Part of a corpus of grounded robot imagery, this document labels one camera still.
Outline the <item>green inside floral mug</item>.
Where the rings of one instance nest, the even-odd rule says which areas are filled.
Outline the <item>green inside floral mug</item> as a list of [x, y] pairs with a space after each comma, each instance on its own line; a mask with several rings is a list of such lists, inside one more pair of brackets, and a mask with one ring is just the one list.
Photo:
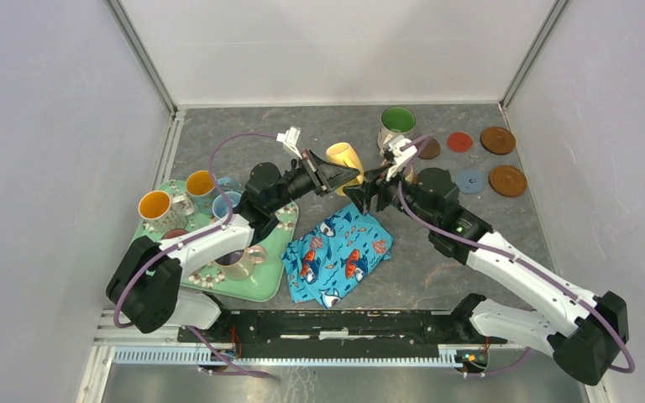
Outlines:
[[380, 116], [379, 133], [377, 145], [380, 152], [383, 152], [384, 145], [397, 135], [408, 136], [415, 128], [416, 116], [405, 107], [388, 107]]

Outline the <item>red round coaster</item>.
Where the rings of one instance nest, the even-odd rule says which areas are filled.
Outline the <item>red round coaster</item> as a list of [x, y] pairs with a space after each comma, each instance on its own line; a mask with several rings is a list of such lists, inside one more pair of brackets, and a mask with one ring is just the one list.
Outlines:
[[474, 140], [465, 132], [453, 132], [448, 136], [447, 146], [454, 153], [465, 153], [474, 145]]

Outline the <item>yellow mug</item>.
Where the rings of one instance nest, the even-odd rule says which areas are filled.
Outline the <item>yellow mug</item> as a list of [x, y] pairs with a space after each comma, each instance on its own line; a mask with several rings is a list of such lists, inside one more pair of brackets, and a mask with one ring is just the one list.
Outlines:
[[363, 182], [364, 167], [351, 144], [346, 142], [332, 144], [326, 150], [326, 158], [328, 162], [344, 165], [349, 168], [355, 168], [358, 171], [357, 176], [353, 180], [346, 182], [342, 187], [336, 190], [336, 193], [339, 196], [344, 195], [343, 189], [345, 187], [357, 186]]

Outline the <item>dark brown round coaster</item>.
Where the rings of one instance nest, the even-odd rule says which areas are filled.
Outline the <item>dark brown round coaster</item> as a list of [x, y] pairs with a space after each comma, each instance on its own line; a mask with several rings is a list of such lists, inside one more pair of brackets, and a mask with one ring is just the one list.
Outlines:
[[423, 160], [432, 160], [439, 156], [441, 146], [436, 139], [426, 139], [420, 147], [418, 157]]

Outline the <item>blue round coaster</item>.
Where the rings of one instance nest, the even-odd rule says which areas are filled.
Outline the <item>blue round coaster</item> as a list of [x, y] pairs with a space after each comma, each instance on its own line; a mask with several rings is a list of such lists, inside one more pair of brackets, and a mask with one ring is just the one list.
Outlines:
[[464, 194], [476, 194], [483, 190], [485, 180], [477, 170], [462, 170], [454, 175], [454, 183]]

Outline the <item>brown wooden coaster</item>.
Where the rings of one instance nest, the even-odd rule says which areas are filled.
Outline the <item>brown wooden coaster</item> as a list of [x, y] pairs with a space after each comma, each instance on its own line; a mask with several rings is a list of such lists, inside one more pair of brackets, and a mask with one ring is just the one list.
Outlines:
[[505, 197], [519, 197], [527, 189], [527, 178], [518, 168], [511, 165], [499, 165], [488, 176], [490, 187], [497, 194]]
[[510, 154], [517, 145], [515, 136], [507, 128], [493, 126], [485, 128], [480, 135], [484, 149], [492, 154]]

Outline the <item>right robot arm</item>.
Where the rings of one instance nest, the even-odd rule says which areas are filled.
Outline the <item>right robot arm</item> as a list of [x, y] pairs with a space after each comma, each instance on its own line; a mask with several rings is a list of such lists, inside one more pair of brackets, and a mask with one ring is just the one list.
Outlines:
[[343, 189], [361, 212], [393, 206], [429, 231], [442, 255], [480, 272], [524, 300], [528, 311], [484, 296], [468, 296], [453, 317], [453, 335], [472, 343], [481, 335], [503, 338], [551, 357], [573, 379], [597, 385], [608, 370], [631, 374], [626, 302], [575, 285], [513, 246], [489, 223], [459, 204], [459, 188], [446, 170], [424, 169], [414, 183], [368, 170], [361, 184]]

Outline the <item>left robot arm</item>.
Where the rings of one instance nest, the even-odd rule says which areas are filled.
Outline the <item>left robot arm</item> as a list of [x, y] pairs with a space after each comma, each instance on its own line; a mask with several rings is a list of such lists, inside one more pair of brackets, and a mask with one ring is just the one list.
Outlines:
[[260, 243], [276, 228], [279, 209], [310, 192], [327, 195], [359, 173], [357, 168], [327, 162], [304, 150], [286, 172], [270, 162], [256, 165], [229, 217], [161, 242], [136, 238], [106, 288], [115, 305], [115, 326], [151, 333], [171, 324], [194, 327], [210, 342], [224, 340], [230, 331], [229, 318], [206, 295], [182, 295], [183, 276]]

